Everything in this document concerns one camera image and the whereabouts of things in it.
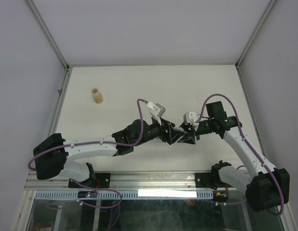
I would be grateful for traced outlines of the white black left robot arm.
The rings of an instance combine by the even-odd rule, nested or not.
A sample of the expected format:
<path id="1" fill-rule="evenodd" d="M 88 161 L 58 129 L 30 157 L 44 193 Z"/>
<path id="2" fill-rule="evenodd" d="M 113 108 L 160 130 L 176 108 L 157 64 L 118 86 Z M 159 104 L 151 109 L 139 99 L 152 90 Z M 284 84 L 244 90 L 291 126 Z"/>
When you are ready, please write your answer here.
<path id="1" fill-rule="evenodd" d="M 164 119 L 153 120 L 150 125 L 137 119 L 125 129 L 96 141 L 67 140 L 61 133 L 54 133 L 33 150 L 37 179 L 61 176 L 90 187 L 96 180 L 93 167 L 90 163 L 78 163 L 78 159 L 126 155 L 133 152 L 135 146 L 154 139 L 172 145 L 183 135 L 183 130 Z"/>

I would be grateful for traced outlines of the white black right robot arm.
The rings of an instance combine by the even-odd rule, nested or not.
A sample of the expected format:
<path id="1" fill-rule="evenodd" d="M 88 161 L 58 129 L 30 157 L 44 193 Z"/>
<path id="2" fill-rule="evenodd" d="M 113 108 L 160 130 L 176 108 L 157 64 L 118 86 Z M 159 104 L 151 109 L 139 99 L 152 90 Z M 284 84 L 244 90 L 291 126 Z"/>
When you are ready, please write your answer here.
<path id="1" fill-rule="evenodd" d="M 227 116 L 222 102 L 208 103 L 205 109 L 208 118 L 203 121 L 196 112 L 188 112 L 183 116 L 181 128 L 185 134 L 179 142 L 195 144 L 201 135 L 218 134 L 234 150 L 247 172 L 234 168 L 228 162 L 219 161 L 211 167 L 209 177 L 201 182 L 214 190 L 223 184 L 233 186 L 245 195 L 247 203 L 255 212 L 275 206 L 283 208 L 289 201 L 288 171 L 278 169 L 253 147 L 238 115 Z"/>

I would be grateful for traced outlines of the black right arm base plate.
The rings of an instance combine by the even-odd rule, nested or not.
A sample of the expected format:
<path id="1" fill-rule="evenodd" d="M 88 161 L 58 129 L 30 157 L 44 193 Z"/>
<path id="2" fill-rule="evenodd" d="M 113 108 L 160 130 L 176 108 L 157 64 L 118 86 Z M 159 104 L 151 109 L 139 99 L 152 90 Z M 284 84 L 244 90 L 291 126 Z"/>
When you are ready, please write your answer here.
<path id="1" fill-rule="evenodd" d="M 226 188 L 226 183 L 221 181 L 219 176 L 211 172 L 196 172 L 194 174 L 196 188 L 211 188 L 217 190 L 218 188 Z"/>

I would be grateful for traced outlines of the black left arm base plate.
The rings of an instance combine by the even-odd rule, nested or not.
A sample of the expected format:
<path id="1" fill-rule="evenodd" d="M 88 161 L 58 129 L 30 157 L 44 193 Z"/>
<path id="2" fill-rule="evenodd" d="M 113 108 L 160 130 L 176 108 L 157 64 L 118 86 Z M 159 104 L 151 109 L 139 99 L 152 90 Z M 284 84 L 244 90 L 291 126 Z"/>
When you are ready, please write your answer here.
<path id="1" fill-rule="evenodd" d="M 89 188 L 110 188 L 111 173 L 98 172 L 95 173 L 95 179 L 81 182 L 82 185 Z"/>

